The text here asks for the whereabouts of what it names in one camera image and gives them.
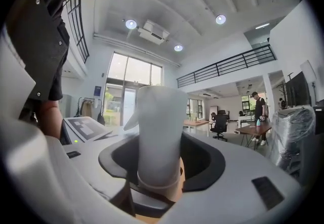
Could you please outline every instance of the ceiling light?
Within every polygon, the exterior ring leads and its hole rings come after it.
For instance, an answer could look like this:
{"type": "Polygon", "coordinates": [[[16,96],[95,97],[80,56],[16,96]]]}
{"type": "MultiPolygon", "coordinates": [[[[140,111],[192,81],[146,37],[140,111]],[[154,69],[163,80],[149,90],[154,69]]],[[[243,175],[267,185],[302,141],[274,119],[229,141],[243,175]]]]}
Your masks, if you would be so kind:
{"type": "Polygon", "coordinates": [[[176,46],[174,47],[174,50],[177,51],[177,52],[180,52],[180,51],[183,50],[183,46],[182,46],[182,45],[176,45],[176,46]]]}
{"type": "Polygon", "coordinates": [[[266,27],[266,26],[269,26],[269,25],[270,25],[270,23],[267,23],[267,24],[264,24],[264,25],[258,26],[258,27],[256,27],[255,29],[263,28],[263,27],[266,27]]]}
{"type": "Polygon", "coordinates": [[[219,25],[224,24],[226,21],[226,17],[224,15],[218,15],[216,18],[216,23],[219,25]]]}
{"type": "Polygon", "coordinates": [[[137,27],[136,21],[129,19],[128,21],[126,21],[126,27],[129,29],[134,29],[137,27]]]}

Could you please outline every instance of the black metal railing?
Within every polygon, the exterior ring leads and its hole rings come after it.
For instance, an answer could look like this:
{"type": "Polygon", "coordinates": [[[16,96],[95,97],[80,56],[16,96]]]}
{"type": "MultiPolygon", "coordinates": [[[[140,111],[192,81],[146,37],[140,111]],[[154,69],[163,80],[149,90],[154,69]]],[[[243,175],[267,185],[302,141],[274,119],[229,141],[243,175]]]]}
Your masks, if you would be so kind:
{"type": "Polygon", "coordinates": [[[229,57],[177,79],[178,88],[276,60],[270,45],[229,57]]]}
{"type": "Polygon", "coordinates": [[[76,46],[81,54],[82,60],[86,63],[89,57],[88,47],[83,32],[82,16],[81,16],[81,0],[66,0],[63,6],[67,8],[73,38],[76,46]]]}

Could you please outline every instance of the desk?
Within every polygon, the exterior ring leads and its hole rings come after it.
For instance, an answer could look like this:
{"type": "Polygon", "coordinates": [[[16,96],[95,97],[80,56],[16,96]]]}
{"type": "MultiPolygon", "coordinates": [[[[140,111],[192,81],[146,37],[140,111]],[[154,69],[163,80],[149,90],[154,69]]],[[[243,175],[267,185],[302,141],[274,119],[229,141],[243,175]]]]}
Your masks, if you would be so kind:
{"type": "MultiPolygon", "coordinates": [[[[190,121],[190,120],[185,120],[183,123],[183,126],[194,129],[194,133],[197,131],[197,127],[200,127],[202,125],[209,124],[209,121],[190,121]]],[[[207,137],[209,137],[209,128],[207,128],[207,137]]]]}
{"type": "Polygon", "coordinates": [[[254,116],[239,116],[237,121],[237,126],[240,128],[242,127],[241,121],[254,121],[254,116]]]}
{"type": "MultiPolygon", "coordinates": [[[[241,145],[243,143],[244,140],[244,136],[247,139],[247,145],[246,147],[249,147],[253,137],[255,136],[262,136],[262,134],[267,133],[268,130],[271,129],[271,124],[269,122],[261,122],[261,126],[260,127],[256,127],[255,124],[251,124],[242,128],[238,128],[236,129],[236,131],[243,133],[243,137],[242,137],[242,141],[241,141],[241,145]]],[[[254,141],[254,150],[257,147],[257,142],[254,141]]]]}

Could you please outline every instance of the black office chair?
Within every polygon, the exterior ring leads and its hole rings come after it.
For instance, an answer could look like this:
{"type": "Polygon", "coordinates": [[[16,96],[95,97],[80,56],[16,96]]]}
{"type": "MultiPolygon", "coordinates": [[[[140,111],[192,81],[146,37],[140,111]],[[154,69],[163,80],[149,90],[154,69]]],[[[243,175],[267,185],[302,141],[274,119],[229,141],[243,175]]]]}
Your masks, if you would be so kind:
{"type": "Polygon", "coordinates": [[[227,114],[224,110],[219,110],[218,114],[212,114],[212,120],[215,121],[215,126],[211,128],[211,132],[217,133],[213,138],[223,139],[227,142],[227,138],[222,134],[227,131],[227,114]]]}

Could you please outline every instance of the ceiling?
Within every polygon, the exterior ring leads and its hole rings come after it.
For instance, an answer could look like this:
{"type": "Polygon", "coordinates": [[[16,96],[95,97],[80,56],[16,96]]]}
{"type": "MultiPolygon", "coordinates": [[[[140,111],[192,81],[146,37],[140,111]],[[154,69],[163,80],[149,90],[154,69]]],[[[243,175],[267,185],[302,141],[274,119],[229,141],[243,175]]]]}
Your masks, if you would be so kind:
{"type": "Polygon", "coordinates": [[[237,32],[287,15],[299,0],[96,0],[95,33],[181,62],[193,52],[237,32]],[[215,23],[217,15],[226,23],[215,23]],[[139,27],[151,20],[170,33],[160,46],[128,30],[123,19],[139,27]],[[181,44],[182,52],[174,47],[181,44]]]}
{"type": "Polygon", "coordinates": [[[263,28],[253,28],[244,33],[245,37],[249,41],[250,45],[253,46],[257,44],[261,44],[262,42],[267,41],[268,37],[270,37],[270,31],[276,27],[279,22],[283,20],[283,17],[277,18],[271,21],[268,21],[270,25],[263,27],[263,28]]]}
{"type": "MultiPolygon", "coordinates": [[[[270,78],[272,88],[277,87],[278,84],[284,81],[284,76],[282,74],[282,71],[277,71],[269,74],[269,78],[270,78]]],[[[228,98],[234,96],[251,95],[253,92],[265,92],[264,81],[261,76],[245,79],[243,81],[236,82],[236,83],[229,83],[229,84],[220,85],[209,89],[200,90],[191,94],[204,97],[206,99],[214,99],[214,98],[228,98]]]]}

